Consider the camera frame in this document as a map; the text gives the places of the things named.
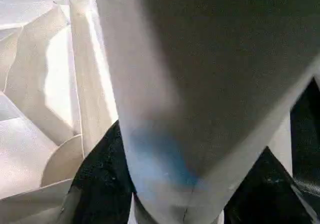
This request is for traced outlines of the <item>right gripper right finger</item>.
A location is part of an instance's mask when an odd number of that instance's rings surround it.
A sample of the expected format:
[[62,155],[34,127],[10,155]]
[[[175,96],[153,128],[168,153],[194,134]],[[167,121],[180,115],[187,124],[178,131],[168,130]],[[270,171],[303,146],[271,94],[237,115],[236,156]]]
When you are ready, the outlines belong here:
[[314,224],[316,211],[265,148],[224,208],[226,224]]

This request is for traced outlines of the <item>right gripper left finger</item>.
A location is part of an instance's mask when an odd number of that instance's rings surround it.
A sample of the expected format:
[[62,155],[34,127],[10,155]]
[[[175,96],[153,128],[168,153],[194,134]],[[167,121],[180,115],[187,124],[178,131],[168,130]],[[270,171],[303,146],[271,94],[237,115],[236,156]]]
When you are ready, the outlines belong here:
[[126,224],[134,186],[118,121],[88,154],[73,179],[80,200],[73,224]]

